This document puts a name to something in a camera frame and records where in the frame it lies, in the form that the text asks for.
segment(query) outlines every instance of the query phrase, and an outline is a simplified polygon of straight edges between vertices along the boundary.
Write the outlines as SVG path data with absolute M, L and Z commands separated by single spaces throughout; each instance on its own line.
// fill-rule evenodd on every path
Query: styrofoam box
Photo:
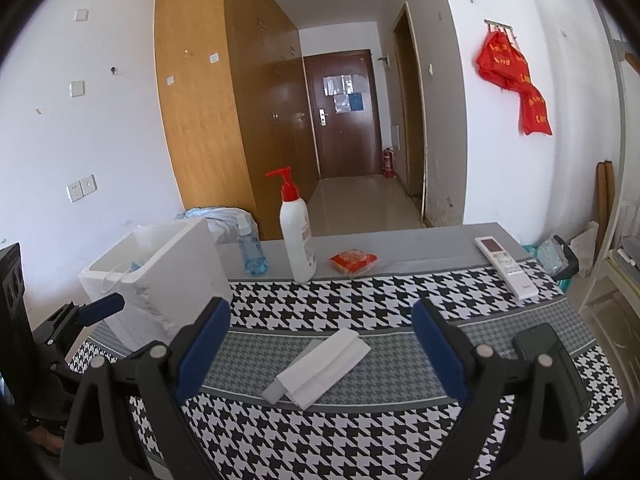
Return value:
M 143 263 L 133 272 L 131 264 Z M 139 227 L 83 269 L 78 278 L 92 301 L 112 292 L 124 309 L 106 319 L 131 350 L 153 340 L 170 343 L 214 296 L 232 292 L 205 219 Z

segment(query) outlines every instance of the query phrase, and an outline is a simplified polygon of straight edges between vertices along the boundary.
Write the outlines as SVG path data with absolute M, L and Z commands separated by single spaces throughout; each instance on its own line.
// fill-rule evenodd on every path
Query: hallway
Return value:
M 423 227 L 398 181 L 381 175 L 321 180 L 308 209 L 314 236 Z

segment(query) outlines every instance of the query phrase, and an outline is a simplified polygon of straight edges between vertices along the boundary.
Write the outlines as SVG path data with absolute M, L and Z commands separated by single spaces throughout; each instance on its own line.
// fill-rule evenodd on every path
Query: red banner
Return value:
M 546 101 L 531 83 L 529 64 L 502 31 L 490 32 L 476 60 L 478 73 L 500 88 L 520 94 L 520 124 L 526 135 L 551 135 Z

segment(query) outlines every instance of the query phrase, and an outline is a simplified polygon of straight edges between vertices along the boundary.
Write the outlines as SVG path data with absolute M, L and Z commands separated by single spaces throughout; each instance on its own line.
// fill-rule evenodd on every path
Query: blue gripper pad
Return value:
M 78 309 L 76 324 L 79 326 L 91 326 L 103 319 L 116 314 L 124 308 L 124 298 L 117 292 L 100 298 Z
M 418 342 L 427 354 L 445 393 L 460 404 L 464 404 L 469 396 L 465 365 L 422 301 L 414 304 L 412 325 Z
M 200 333 L 193 339 L 178 365 L 174 390 L 174 400 L 178 406 L 183 405 L 187 399 L 198 393 L 211 362 L 229 330 L 231 308 L 225 300 L 218 298 L 216 300 L 218 305 Z

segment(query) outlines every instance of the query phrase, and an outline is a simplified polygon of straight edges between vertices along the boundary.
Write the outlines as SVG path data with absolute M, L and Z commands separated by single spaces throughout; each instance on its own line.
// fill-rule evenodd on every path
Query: wall hook rack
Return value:
M 516 37 L 513 31 L 513 27 L 511 27 L 511 25 L 506 25 L 505 23 L 500 23 L 500 22 L 494 22 L 492 20 L 484 20 L 484 22 L 486 23 L 486 26 L 489 32 L 492 32 L 492 28 L 493 30 L 501 30 L 507 35 L 507 37 L 511 41 L 511 44 L 515 48 L 520 50 L 520 46 L 518 45 L 518 38 Z

